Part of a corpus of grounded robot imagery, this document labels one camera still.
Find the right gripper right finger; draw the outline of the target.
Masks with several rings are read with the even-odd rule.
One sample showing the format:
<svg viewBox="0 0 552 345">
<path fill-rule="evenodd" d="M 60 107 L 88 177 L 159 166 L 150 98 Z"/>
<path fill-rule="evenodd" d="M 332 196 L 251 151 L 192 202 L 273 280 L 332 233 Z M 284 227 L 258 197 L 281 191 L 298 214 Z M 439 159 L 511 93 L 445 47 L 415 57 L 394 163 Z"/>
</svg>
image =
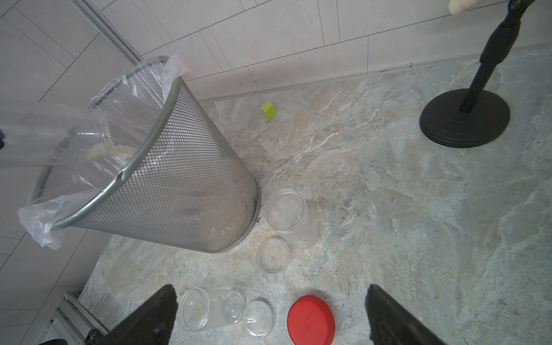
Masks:
<svg viewBox="0 0 552 345">
<path fill-rule="evenodd" d="M 369 286 L 365 308 L 376 345 L 446 344 L 378 285 Z"/>
</svg>

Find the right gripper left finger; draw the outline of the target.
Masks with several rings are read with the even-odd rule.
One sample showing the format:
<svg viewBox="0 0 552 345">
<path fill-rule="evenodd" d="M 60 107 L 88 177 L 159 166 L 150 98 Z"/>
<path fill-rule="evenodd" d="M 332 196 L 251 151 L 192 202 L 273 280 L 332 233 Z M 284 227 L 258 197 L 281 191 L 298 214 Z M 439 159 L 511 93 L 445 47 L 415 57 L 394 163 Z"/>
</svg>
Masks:
<svg viewBox="0 0 552 345">
<path fill-rule="evenodd" d="M 172 285 L 164 285 L 95 344 L 169 344 L 178 302 Z"/>
</svg>

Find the red jar lid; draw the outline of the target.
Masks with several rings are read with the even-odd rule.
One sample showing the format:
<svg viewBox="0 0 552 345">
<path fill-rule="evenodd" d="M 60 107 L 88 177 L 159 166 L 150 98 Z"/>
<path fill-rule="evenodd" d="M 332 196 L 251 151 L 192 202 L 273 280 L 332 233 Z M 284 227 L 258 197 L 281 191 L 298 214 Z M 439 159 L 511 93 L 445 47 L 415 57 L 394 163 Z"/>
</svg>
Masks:
<svg viewBox="0 0 552 345">
<path fill-rule="evenodd" d="M 329 306 L 316 296 L 303 296 L 291 306 L 287 315 L 287 330 L 295 345 L 330 345 L 336 323 Z"/>
</svg>

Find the clear jar lid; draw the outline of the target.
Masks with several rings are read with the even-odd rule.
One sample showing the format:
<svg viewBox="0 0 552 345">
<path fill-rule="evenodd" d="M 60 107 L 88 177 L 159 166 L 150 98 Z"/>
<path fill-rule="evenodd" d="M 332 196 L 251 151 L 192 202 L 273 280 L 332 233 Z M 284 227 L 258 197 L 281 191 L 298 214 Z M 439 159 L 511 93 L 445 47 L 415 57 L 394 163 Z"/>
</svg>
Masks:
<svg viewBox="0 0 552 345">
<path fill-rule="evenodd" d="M 257 267 L 266 275 L 284 273 L 291 261 L 287 242 L 280 237 L 270 237 L 264 240 L 257 250 Z"/>
<path fill-rule="evenodd" d="M 263 300 L 255 300 L 244 309 L 242 327 L 250 339 L 260 340 L 266 338 L 274 324 L 274 314 L 268 303 Z"/>
</svg>

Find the clear rice jar with lid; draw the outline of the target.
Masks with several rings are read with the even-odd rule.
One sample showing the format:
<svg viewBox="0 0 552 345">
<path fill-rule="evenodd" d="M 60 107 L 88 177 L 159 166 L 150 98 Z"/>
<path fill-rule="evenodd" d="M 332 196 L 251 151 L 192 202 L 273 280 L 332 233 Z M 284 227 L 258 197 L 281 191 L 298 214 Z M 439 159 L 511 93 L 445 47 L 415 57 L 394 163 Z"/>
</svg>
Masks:
<svg viewBox="0 0 552 345">
<path fill-rule="evenodd" d="M 283 188 L 274 192 L 265 207 L 271 228 L 290 246 L 312 247 L 320 236 L 320 226 L 306 200 L 297 191 Z"/>
</svg>

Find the grey mesh waste bin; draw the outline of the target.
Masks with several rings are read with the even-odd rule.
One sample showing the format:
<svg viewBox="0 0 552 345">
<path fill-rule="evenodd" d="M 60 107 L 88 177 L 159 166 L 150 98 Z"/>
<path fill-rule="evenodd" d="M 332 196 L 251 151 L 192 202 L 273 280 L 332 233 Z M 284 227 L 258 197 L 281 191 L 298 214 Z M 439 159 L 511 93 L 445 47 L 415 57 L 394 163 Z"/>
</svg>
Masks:
<svg viewBox="0 0 552 345">
<path fill-rule="evenodd" d="M 18 212 L 39 245 L 60 248 L 67 227 L 206 253 L 245 239 L 260 188 L 185 84 L 190 74 L 179 55 L 154 57 L 91 100 L 102 139 L 79 163 L 45 167 Z"/>
</svg>

